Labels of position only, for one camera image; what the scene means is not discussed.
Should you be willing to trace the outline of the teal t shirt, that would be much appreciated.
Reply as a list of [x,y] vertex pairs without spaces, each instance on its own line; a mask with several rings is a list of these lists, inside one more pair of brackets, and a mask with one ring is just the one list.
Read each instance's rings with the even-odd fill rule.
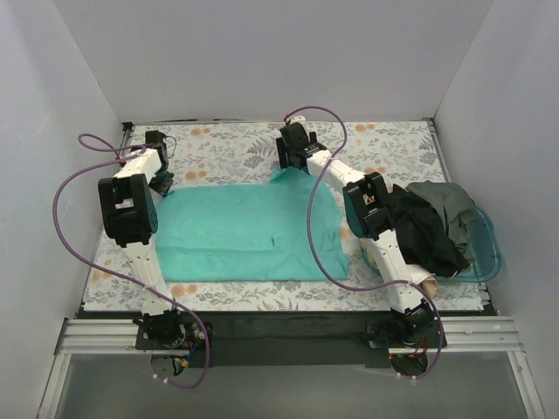
[[264,184],[176,189],[156,211],[156,254],[168,282],[348,276],[338,204],[298,169],[276,169]]

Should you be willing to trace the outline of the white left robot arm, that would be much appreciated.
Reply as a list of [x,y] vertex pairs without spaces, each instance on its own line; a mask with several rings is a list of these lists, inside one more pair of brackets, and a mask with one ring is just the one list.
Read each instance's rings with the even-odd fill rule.
[[148,131],[146,148],[133,148],[131,159],[116,175],[98,182],[105,232],[131,260],[135,278],[146,288],[141,312],[151,316],[172,309],[167,300],[152,293],[170,296],[155,251],[158,217],[151,195],[154,191],[166,196],[173,182],[166,139],[167,135],[160,131]]

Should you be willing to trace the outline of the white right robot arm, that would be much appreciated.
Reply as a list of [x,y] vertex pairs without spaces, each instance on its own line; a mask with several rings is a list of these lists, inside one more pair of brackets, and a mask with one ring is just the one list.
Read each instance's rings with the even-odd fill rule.
[[430,274],[404,261],[383,178],[351,168],[335,158],[317,141],[315,132],[307,131],[303,118],[288,121],[279,132],[276,146],[282,168],[302,170],[342,194],[347,225],[371,251],[383,286],[389,288],[391,310],[406,316],[428,306],[430,296],[421,283]]

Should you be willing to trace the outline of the black t shirt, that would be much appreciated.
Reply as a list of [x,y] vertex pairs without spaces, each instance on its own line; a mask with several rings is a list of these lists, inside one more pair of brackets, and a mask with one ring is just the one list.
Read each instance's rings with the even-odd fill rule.
[[397,242],[407,264],[418,264],[446,278],[469,266],[429,202],[397,184],[388,198]]

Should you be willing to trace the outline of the grey t shirt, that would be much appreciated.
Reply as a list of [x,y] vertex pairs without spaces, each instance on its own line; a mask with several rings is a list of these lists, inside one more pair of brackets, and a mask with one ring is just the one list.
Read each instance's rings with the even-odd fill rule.
[[447,236],[465,253],[470,239],[468,226],[479,219],[474,200],[453,182],[412,182],[406,187],[411,193],[426,200],[438,213]]

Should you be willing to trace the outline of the white t shirt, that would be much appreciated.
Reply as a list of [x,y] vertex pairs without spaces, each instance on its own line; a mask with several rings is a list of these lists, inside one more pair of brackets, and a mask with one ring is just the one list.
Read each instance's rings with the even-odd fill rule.
[[413,283],[420,285],[433,299],[438,291],[438,282],[434,275],[418,264],[408,264],[407,268]]

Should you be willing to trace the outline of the clear blue plastic basket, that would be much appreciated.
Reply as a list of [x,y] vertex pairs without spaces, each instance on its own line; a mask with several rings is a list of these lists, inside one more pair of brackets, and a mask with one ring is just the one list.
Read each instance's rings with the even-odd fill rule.
[[432,273],[436,278],[445,282],[454,280],[458,282],[483,283],[492,280],[499,273],[501,257],[493,236],[492,225],[489,223],[485,213],[481,212],[478,208],[477,211],[479,219],[468,226],[469,246],[465,253],[461,252],[468,261],[469,266],[461,272],[455,272],[449,278]]

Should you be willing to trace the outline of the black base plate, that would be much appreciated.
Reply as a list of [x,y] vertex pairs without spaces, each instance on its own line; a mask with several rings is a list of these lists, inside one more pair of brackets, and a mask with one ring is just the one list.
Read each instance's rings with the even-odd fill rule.
[[425,353],[446,346],[436,315],[392,312],[204,313],[199,326],[173,311],[134,319],[138,350],[181,354],[191,367],[323,366],[388,367],[401,349],[426,369]]

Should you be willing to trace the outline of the aluminium front rail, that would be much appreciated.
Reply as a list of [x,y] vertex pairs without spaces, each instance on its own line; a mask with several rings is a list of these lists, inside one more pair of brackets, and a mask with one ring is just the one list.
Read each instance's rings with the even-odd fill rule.
[[[433,326],[426,333],[428,349],[434,351],[438,341],[450,352],[517,352],[523,349],[520,335],[510,317],[446,317],[443,331]],[[335,343],[356,340],[373,349],[404,351],[380,326],[346,315],[318,315],[303,318],[270,317],[215,319],[206,327],[212,343]],[[130,319],[72,319],[67,320],[57,344],[59,354],[126,353],[133,350],[162,353],[169,348],[140,330]]]

